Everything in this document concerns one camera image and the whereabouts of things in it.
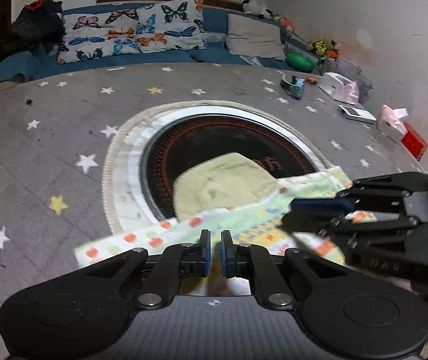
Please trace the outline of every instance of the white device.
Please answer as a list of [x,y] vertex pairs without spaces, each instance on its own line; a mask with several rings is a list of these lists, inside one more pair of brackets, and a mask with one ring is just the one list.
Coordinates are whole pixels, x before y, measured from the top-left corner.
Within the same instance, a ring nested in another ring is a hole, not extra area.
[[347,119],[372,124],[377,121],[373,114],[364,109],[347,107],[346,105],[339,105],[339,109]]

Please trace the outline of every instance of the small toy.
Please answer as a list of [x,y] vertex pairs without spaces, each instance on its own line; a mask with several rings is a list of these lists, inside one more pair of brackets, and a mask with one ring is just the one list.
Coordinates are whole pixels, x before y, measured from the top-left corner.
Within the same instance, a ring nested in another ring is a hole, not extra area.
[[333,59],[337,59],[339,56],[339,43],[334,40],[323,39],[318,42],[310,43],[306,46],[307,51],[313,51],[318,56],[326,55]]

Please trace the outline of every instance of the red cloth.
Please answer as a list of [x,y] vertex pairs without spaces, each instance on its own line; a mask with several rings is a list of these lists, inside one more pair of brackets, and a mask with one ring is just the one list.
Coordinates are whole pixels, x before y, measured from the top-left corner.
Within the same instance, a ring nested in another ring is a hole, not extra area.
[[24,6],[30,11],[35,11],[36,9],[39,9],[40,7],[42,7],[42,5],[46,1],[54,1],[54,0],[37,0],[29,5],[24,5]]

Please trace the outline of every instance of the robotic hand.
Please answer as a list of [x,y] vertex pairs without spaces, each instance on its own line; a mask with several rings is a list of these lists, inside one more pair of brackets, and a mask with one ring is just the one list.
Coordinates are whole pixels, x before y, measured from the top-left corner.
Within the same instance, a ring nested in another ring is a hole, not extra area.
[[[355,210],[397,219],[352,223]],[[292,231],[329,236],[353,266],[428,284],[428,176],[355,180],[333,199],[295,199]],[[244,278],[250,296],[179,295],[206,277],[210,232],[197,244],[149,256],[135,248],[22,290],[0,308],[14,360],[409,359],[428,338],[428,296],[300,249],[270,255],[221,234],[223,276]]]

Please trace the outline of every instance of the stuffed toy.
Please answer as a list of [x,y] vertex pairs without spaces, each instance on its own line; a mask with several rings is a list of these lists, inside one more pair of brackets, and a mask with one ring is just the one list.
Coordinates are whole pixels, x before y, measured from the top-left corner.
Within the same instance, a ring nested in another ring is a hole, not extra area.
[[326,55],[333,59],[339,57],[339,43],[336,43],[332,39],[323,39],[318,42],[310,43],[306,46],[307,51],[313,51],[317,56]]
[[271,14],[265,7],[261,7],[255,0],[244,0],[242,10],[246,15],[259,16],[261,19],[269,19]]

